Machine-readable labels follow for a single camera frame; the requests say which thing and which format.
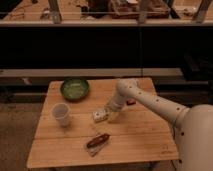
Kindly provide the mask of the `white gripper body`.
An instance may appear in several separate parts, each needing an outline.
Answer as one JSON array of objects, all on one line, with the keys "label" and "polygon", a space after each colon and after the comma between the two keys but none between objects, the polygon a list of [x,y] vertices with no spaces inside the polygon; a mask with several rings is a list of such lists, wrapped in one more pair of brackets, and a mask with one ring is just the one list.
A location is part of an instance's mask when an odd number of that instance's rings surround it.
[{"label": "white gripper body", "polygon": [[119,116],[121,107],[118,105],[108,104],[105,106],[105,109],[108,115],[107,121],[109,123],[113,123],[116,120],[116,118]]}]

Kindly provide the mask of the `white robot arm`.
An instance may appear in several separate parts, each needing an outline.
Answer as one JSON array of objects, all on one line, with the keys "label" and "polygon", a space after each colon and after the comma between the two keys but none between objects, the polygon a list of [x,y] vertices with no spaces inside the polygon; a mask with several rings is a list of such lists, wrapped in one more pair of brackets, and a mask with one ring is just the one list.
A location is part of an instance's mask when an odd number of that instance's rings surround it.
[{"label": "white robot arm", "polygon": [[179,130],[177,171],[213,171],[213,105],[191,108],[142,90],[135,79],[119,79],[106,104],[120,112],[133,99]]}]

